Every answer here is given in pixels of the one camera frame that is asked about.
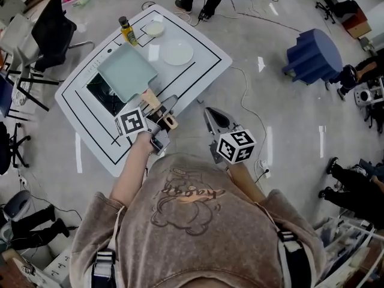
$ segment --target shoulder strap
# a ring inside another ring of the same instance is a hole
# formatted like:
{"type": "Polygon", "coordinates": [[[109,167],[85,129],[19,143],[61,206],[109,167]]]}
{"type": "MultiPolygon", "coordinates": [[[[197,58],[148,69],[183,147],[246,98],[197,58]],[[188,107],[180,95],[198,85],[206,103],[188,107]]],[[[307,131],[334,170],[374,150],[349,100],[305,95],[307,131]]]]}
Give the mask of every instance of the shoulder strap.
{"type": "Polygon", "coordinates": [[[316,269],[311,250],[293,232],[281,225],[276,225],[263,206],[258,203],[255,204],[272,221],[279,237],[278,253],[283,272],[284,288],[313,288],[316,284],[316,269]]]}
{"type": "Polygon", "coordinates": [[[119,212],[113,228],[113,235],[106,249],[97,252],[96,261],[92,266],[91,288],[116,288],[115,262],[116,262],[116,237],[118,234],[119,212]]]}

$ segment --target wooden handle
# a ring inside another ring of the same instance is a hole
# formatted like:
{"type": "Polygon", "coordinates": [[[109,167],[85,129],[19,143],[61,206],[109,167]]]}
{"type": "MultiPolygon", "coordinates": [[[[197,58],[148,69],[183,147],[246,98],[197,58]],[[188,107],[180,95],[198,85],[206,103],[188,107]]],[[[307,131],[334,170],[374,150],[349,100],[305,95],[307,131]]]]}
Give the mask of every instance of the wooden handle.
{"type": "Polygon", "coordinates": [[[175,118],[167,113],[165,117],[163,118],[163,121],[168,125],[171,129],[176,129],[176,127],[179,125],[178,122],[176,122],[175,118]]]}
{"type": "MultiPolygon", "coordinates": [[[[150,88],[142,94],[142,100],[147,102],[153,109],[157,109],[161,105],[161,102],[150,88]]],[[[175,129],[179,125],[175,118],[169,113],[165,115],[163,120],[170,129],[175,129]]]]}

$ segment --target concrete floor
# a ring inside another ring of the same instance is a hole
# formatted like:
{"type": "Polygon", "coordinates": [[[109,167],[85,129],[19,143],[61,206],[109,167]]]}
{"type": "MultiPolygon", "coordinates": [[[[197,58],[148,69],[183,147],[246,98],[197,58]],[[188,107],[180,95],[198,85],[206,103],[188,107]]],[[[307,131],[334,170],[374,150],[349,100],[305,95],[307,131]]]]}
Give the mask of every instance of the concrete floor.
{"type": "MultiPolygon", "coordinates": [[[[78,26],[73,43],[92,40],[100,43],[118,27],[118,18],[133,17],[148,0],[91,0],[81,9],[67,10],[67,17],[78,26]]],[[[174,0],[152,0],[170,11],[177,11],[174,0]]],[[[252,0],[254,9],[264,19],[251,17],[247,9],[250,0],[223,0],[217,13],[237,19],[214,16],[196,28],[222,48],[233,59],[233,66],[245,71],[249,90],[245,105],[256,111],[268,128],[269,137],[260,159],[268,160],[271,178],[261,179],[266,192],[280,189],[297,210],[312,224],[328,215],[335,215],[338,208],[317,198],[318,192],[331,186],[335,180],[324,173],[329,157],[338,156],[344,166],[355,164],[360,158],[374,163],[382,158],[383,139],[377,131],[369,129],[353,99],[347,95],[343,103],[332,86],[326,91],[322,81],[307,86],[291,82],[281,72],[287,64],[286,50],[296,44],[301,31],[317,28],[327,33],[338,47],[344,64],[355,65],[366,57],[358,42],[352,39],[340,24],[332,25],[323,20],[314,8],[320,0],[252,0]],[[258,60],[265,68],[259,71],[258,60]],[[319,127],[326,128],[323,153],[320,150],[319,127]]],[[[203,6],[203,0],[195,0],[192,22],[203,6]]],[[[50,71],[55,78],[66,78],[75,66],[89,53],[83,47],[68,52],[64,65],[50,71]]],[[[260,121],[241,107],[245,80],[241,71],[229,68],[203,94],[203,104],[193,102],[178,117],[179,127],[171,132],[172,144],[168,152],[187,152],[212,161],[208,145],[211,142],[203,120],[205,106],[217,107],[233,115],[245,128],[249,128],[258,141],[256,152],[248,160],[251,174],[264,139],[260,121]]],[[[75,131],[68,122],[53,95],[56,88],[34,86],[34,93],[50,107],[49,113],[27,103],[22,108],[29,112],[32,122],[25,122],[25,132],[32,140],[25,144],[24,155],[31,164],[21,169],[27,178],[33,195],[49,199],[62,209],[76,209],[82,215],[96,191],[108,195],[114,178],[82,144],[82,169],[76,170],[75,131]]],[[[13,121],[7,119],[7,125],[13,121]]],[[[0,177],[1,198],[6,202],[18,192],[17,171],[10,169],[0,177]]],[[[36,209],[47,206],[35,200],[36,209]]],[[[79,223],[73,212],[58,213],[68,225],[79,223]]],[[[59,253],[69,239],[62,236],[51,242],[53,253],[59,253]]]]}

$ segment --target white plate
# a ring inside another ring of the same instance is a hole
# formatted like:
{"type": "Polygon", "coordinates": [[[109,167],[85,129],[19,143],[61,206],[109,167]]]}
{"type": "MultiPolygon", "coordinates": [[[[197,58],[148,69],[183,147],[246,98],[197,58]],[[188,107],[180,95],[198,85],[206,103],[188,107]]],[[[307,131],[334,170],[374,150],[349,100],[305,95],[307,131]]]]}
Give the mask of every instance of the white plate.
{"type": "Polygon", "coordinates": [[[164,32],[164,25],[161,22],[151,22],[145,27],[145,32],[151,37],[159,37],[164,32]]]}
{"type": "Polygon", "coordinates": [[[172,40],[160,48],[160,56],[170,65],[184,65],[192,59],[193,48],[185,40],[172,40]]]}

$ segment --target white box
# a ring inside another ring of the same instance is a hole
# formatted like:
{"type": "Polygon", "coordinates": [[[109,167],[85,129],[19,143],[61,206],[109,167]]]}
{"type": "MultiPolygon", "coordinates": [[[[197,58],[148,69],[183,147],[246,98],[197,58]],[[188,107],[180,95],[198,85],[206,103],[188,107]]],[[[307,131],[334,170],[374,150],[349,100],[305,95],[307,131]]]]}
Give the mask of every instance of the white box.
{"type": "Polygon", "coordinates": [[[148,129],[139,107],[122,113],[120,112],[115,118],[115,124],[119,135],[125,137],[148,129]]]}
{"type": "Polygon", "coordinates": [[[248,129],[220,135],[216,151],[228,162],[235,164],[251,157],[256,140],[248,129]]]}

